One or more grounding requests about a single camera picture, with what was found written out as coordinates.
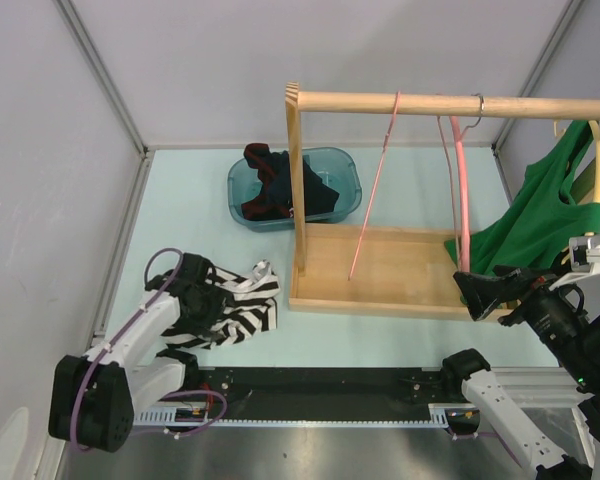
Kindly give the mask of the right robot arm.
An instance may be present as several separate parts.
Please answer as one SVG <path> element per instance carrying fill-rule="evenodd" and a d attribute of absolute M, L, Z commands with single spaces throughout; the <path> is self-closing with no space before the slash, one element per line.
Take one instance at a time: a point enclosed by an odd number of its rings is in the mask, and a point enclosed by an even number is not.
<path fill-rule="evenodd" d="M 498 321 L 506 327 L 528 325 L 585 395 L 578 408 L 593 439 L 594 464 L 579 462 L 549 439 L 504 391 L 475 349 L 443 360 L 443 393 L 473 404 L 528 478 L 600 479 L 600 315 L 590 320 L 582 302 L 568 300 L 569 293 L 580 294 L 581 289 L 550 270 L 503 266 L 493 276 L 457 272 L 454 280 L 475 321 L 502 303 L 517 302 Z"/>

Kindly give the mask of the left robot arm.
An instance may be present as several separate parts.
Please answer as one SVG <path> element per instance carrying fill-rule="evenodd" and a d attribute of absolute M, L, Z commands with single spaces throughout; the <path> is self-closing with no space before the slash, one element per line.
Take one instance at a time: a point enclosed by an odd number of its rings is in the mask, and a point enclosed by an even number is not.
<path fill-rule="evenodd" d="M 178 251 L 175 267 L 144 277 L 145 291 L 130 318 L 111 338 L 80 356 L 66 355 L 56 365 L 48 433 L 74 449 L 114 453 L 129 437 L 134 419 L 162 400 L 199 396 L 220 410 L 191 428 L 208 429 L 228 410 L 225 395 L 204 388 L 195 355 L 166 348 L 147 366 L 140 361 L 168 329 L 207 327 L 226 300 L 208 283 L 212 262 Z"/>

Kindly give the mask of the yellow hanger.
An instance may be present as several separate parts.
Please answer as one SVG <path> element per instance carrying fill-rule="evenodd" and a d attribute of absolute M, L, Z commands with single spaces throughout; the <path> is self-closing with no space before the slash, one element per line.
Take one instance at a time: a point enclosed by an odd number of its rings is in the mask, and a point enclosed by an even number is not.
<path fill-rule="evenodd" d="M 547 258 L 552 265 L 566 262 L 569 239 L 590 238 L 600 232 L 600 125 L 595 120 L 574 120 L 562 132 L 555 134 L 557 143 L 551 151 L 550 171 L 546 174 L 549 190 L 546 212 L 550 232 L 546 234 Z M 595 147 L 591 163 L 590 198 L 577 199 L 574 185 L 580 180 L 576 173 L 590 146 Z"/>

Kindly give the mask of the striped black white top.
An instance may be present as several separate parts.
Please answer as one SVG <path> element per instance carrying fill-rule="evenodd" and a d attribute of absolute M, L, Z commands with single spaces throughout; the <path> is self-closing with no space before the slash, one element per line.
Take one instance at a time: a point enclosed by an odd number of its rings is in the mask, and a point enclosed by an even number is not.
<path fill-rule="evenodd" d="M 213 349 L 241 343 L 258 333 L 277 328 L 277 300 L 281 287 L 271 263 L 261 260 L 249 274 L 242 276 L 213 264 L 209 259 L 187 253 L 182 265 L 166 292 L 180 297 L 188 286 L 195 283 L 216 285 L 230 293 L 230 303 L 224 315 L 212 328 L 218 334 L 216 340 L 185 333 L 179 318 L 162 333 L 167 347 L 171 349 Z"/>

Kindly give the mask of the green tank top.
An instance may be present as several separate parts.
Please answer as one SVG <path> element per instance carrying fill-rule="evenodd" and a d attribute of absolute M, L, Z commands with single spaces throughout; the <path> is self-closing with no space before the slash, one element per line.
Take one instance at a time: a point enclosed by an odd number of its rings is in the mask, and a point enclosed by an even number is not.
<path fill-rule="evenodd" d="M 570 238 L 600 231 L 600 203 L 580 204 L 571 193 L 593 140 L 589 122 L 574 120 L 549 153 L 527 166 L 509 209 L 470 235 L 470 273 L 493 276 L 498 266 L 547 269 Z"/>

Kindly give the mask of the navy tank top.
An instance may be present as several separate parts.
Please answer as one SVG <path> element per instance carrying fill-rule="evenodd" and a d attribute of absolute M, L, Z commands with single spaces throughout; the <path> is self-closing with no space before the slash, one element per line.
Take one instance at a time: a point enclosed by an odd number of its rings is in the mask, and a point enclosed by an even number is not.
<path fill-rule="evenodd" d="M 261 182 L 259 194 L 241 204 L 243 217 L 249 221 L 269 221 L 292 218 L 291 170 L 287 151 L 272 152 L 267 144 L 251 143 L 243 151 L 251 169 Z M 305 214 L 331 213 L 340 194 L 328 187 L 321 177 L 303 161 Z"/>

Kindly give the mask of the thin pink wire hanger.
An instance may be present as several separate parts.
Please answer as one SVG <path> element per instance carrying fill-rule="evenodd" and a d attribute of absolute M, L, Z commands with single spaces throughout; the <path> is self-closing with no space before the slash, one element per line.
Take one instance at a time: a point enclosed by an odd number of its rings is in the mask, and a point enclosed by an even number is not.
<path fill-rule="evenodd" d="M 364 241 L 364 237 L 365 237 L 365 233 L 369 224 L 369 220 L 371 217 L 371 213 L 372 213 L 372 209 L 373 209 L 373 205 L 375 202 L 375 197 L 377 194 L 377 189 L 378 189 L 378 184 L 380 181 L 380 177 L 381 177 L 381 173 L 384 167 L 384 163 L 385 163 L 385 159 L 386 159 L 386 155 L 387 155 L 387 151 L 388 151 L 388 147 L 389 147 L 389 142 L 392 136 L 392 132 L 394 129 L 394 125 L 396 122 L 396 118 L 398 116 L 398 109 L 400 106 L 400 100 L 401 100 L 401 96 L 402 93 L 401 91 L 397 91 L 394 97 L 394 104 L 393 104 L 393 109 L 392 109 L 392 113 L 391 113 L 391 119 L 387 128 L 387 131 L 385 133 L 384 136 L 384 141 L 382 144 L 382 150 L 381 150 L 381 155 L 378 161 L 378 165 L 376 168 L 376 173 L 374 176 L 374 181 L 373 181 L 373 185 L 371 188 L 371 193 L 370 193 L 370 197 L 369 197 L 369 202 L 365 211 L 365 215 L 364 215 L 364 220 L 362 223 L 362 226 L 360 228 L 360 232 L 357 238 L 357 243 L 356 243 L 356 248 L 355 248 L 355 252 L 354 252 L 354 256 L 351 262 L 351 266 L 349 269 L 349 273 L 347 276 L 347 280 L 351 281 L 355 275 L 355 271 L 356 271 L 356 267 L 358 264 L 358 260 L 359 260 L 359 256 L 360 256 L 360 252 L 362 249 L 362 244 Z"/>

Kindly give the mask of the thick pink hanger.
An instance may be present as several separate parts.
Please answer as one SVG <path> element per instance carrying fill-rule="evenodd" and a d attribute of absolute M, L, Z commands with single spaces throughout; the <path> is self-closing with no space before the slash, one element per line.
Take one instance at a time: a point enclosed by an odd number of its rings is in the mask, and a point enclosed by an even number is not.
<path fill-rule="evenodd" d="M 471 249 L 469 181 L 463 140 L 464 136 L 466 135 L 469 129 L 475 128 L 479 125 L 484 111 L 483 95 L 481 93 L 475 93 L 475 96 L 479 99 L 479 114 L 478 119 L 473 124 L 468 125 L 463 130 L 461 130 L 458 118 L 455 116 L 449 116 L 454 142 L 456 168 L 452 167 L 449 148 L 445 139 L 441 118 L 436 118 L 449 176 L 454 229 L 454 243 L 456 252 L 455 263 L 457 269 L 462 272 L 470 271 Z"/>

